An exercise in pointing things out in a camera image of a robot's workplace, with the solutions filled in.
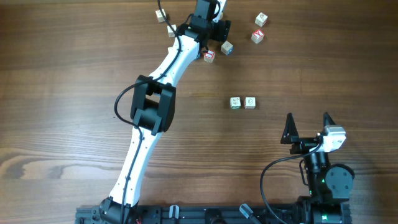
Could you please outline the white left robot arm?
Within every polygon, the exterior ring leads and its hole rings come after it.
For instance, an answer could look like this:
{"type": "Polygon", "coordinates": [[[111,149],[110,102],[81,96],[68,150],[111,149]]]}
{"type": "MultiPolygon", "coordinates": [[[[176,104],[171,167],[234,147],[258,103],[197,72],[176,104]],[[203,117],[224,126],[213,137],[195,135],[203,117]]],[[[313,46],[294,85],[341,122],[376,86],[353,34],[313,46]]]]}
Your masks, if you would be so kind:
{"type": "Polygon", "coordinates": [[[169,29],[175,41],[168,55],[149,76],[138,76],[133,90],[130,118],[132,138],[118,181],[99,206],[101,223],[139,223],[137,212],[142,182],[152,152],[174,118],[176,86],[187,67],[202,52],[209,40],[224,42],[230,21],[221,20],[226,1],[198,0],[187,20],[169,29]]]}

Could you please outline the wooden block blue D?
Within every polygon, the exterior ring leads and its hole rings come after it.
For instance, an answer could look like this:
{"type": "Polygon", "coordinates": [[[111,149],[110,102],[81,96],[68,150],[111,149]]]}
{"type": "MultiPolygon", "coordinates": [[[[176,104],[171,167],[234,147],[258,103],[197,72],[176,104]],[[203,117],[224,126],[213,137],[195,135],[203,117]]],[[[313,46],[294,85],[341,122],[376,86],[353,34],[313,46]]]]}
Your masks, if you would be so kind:
{"type": "Polygon", "coordinates": [[[223,45],[221,46],[221,51],[225,54],[225,55],[229,55],[234,49],[233,44],[231,44],[228,41],[225,41],[223,43],[223,45]]]}

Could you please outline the wooden block green side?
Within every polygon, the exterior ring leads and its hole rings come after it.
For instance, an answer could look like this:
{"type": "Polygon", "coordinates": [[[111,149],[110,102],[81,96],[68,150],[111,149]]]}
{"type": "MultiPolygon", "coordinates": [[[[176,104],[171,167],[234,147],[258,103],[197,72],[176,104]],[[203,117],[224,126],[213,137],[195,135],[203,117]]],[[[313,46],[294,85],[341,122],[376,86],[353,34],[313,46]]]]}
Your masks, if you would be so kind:
{"type": "Polygon", "coordinates": [[[241,107],[240,97],[231,97],[229,102],[230,102],[230,108],[232,110],[240,109],[241,107]]]}

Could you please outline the wooden block red X top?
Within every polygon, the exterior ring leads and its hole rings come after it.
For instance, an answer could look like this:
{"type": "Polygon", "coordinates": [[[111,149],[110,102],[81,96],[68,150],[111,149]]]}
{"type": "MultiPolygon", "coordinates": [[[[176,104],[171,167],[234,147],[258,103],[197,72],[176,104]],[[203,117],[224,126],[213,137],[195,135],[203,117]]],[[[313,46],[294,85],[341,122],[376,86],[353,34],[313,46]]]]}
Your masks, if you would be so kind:
{"type": "Polygon", "coordinates": [[[255,44],[258,44],[263,40],[264,36],[265,36],[264,32],[262,30],[258,29],[252,33],[251,40],[255,44]]]}

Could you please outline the wooden block plain back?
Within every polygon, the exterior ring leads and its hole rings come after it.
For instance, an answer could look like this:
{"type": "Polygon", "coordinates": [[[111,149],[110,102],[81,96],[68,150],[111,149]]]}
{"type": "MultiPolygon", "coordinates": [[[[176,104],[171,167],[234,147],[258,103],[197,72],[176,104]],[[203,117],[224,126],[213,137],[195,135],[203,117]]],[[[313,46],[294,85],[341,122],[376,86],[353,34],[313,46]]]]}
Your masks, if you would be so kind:
{"type": "Polygon", "coordinates": [[[244,108],[245,109],[254,109],[256,107],[256,98],[255,97],[245,97],[244,108]]]}

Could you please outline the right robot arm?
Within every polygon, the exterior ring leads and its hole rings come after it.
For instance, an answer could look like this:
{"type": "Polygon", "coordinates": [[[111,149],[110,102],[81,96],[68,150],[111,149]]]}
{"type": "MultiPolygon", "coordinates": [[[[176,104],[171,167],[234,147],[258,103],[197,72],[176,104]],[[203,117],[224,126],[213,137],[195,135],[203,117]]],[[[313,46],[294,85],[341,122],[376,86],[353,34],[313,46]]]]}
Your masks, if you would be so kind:
{"type": "Polygon", "coordinates": [[[344,164],[331,164],[329,153],[338,150],[346,140],[346,131],[335,124],[328,113],[323,115],[323,130],[313,138],[301,138],[294,117],[288,113],[280,142],[290,144],[291,155],[300,155],[303,183],[310,195],[300,196],[292,206],[292,223],[352,223],[347,201],[353,189],[354,171],[344,164]]]}

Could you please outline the wooden block red 9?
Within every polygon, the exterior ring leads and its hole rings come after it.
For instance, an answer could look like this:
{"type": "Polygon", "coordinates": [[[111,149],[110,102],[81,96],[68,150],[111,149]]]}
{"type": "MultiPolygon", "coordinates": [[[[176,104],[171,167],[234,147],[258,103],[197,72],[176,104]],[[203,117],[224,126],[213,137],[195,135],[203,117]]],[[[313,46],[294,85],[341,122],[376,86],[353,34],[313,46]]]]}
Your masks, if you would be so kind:
{"type": "Polygon", "coordinates": [[[257,24],[259,27],[263,27],[264,24],[267,22],[268,16],[264,14],[263,12],[260,12],[256,16],[255,24],[257,24]]]}

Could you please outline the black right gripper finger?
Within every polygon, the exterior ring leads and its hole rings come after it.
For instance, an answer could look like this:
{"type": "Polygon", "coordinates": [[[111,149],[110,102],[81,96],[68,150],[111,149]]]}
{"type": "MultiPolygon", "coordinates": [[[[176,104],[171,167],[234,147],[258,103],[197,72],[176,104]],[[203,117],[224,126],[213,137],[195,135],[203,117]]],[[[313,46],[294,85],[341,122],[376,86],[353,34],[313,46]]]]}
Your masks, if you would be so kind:
{"type": "Polygon", "coordinates": [[[323,127],[325,127],[325,126],[333,126],[335,124],[336,123],[333,121],[331,116],[327,112],[325,112],[323,114],[323,127]]]}
{"type": "Polygon", "coordinates": [[[299,134],[292,113],[287,114],[285,128],[280,140],[281,144],[295,144],[299,142],[299,134]]]}

